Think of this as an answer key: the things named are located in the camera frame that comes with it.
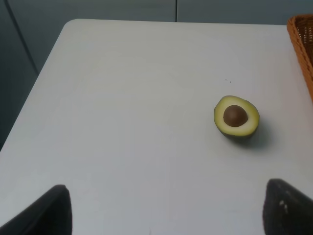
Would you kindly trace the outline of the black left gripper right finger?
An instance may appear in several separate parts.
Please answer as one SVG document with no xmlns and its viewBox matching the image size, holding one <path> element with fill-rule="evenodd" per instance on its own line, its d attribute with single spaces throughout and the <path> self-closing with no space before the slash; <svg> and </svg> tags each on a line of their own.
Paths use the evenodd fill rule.
<svg viewBox="0 0 313 235">
<path fill-rule="evenodd" d="M 267 235 L 311 235 L 313 200 L 282 179 L 270 179 L 262 219 Z"/>
</svg>

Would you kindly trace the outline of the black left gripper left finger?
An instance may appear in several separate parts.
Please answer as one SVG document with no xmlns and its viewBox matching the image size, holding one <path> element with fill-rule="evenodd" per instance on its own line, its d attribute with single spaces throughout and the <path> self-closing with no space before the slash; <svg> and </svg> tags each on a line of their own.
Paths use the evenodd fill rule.
<svg viewBox="0 0 313 235">
<path fill-rule="evenodd" d="M 70 235 L 72 207 L 69 190 L 55 185 L 0 227 L 2 235 Z"/>
</svg>

